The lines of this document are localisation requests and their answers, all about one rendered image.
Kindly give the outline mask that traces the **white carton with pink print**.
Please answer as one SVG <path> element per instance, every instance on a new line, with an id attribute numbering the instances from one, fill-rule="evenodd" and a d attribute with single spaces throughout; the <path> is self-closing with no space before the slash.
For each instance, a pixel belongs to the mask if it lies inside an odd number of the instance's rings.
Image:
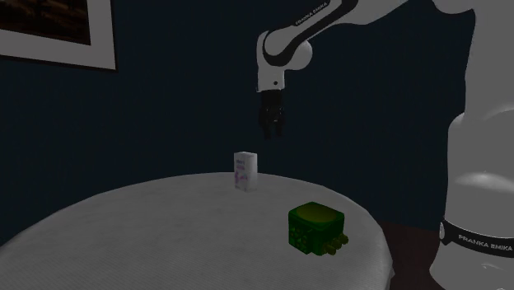
<path id="1" fill-rule="evenodd" d="M 234 185 L 245 192 L 254 191 L 258 183 L 258 155 L 253 152 L 234 153 Z"/>

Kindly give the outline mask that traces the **round white table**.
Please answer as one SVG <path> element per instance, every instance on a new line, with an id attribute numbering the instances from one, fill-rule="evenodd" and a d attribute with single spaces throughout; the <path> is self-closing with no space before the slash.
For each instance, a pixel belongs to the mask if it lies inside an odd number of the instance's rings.
<path id="1" fill-rule="evenodd" d="M 349 242 L 305 255 L 288 212 L 315 201 L 345 215 Z M 381 227 L 321 185 L 262 174 L 253 192 L 232 173 L 180 175 L 97 194 L 0 247 L 0 290 L 389 290 Z"/>

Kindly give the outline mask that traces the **green cube toy with knobs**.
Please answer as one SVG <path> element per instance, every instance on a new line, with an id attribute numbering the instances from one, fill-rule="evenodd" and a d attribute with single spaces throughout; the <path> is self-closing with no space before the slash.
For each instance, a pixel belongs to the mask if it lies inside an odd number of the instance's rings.
<path id="1" fill-rule="evenodd" d="M 316 202 L 288 212 L 288 243 L 306 255 L 335 255 L 348 244 L 344 234 L 345 215 Z"/>

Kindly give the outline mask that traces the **white framed wall picture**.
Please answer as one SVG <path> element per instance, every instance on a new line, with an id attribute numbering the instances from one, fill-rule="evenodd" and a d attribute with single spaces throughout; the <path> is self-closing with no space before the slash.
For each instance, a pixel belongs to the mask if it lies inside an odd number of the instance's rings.
<path id="1" fill-rule="evenodd" d="M 0 57 L 115 72 L 115 0 L 0 0 Z"/>

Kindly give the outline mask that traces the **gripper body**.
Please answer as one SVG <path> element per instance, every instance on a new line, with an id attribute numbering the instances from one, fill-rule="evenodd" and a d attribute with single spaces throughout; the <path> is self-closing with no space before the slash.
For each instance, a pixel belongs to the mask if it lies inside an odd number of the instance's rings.
<path id="1" fill-rule="evenodd" d="M 280 90 L 260 92 L 259 123 L 261 125 L 281 124 L 283 122 L 283 94 Z"/>

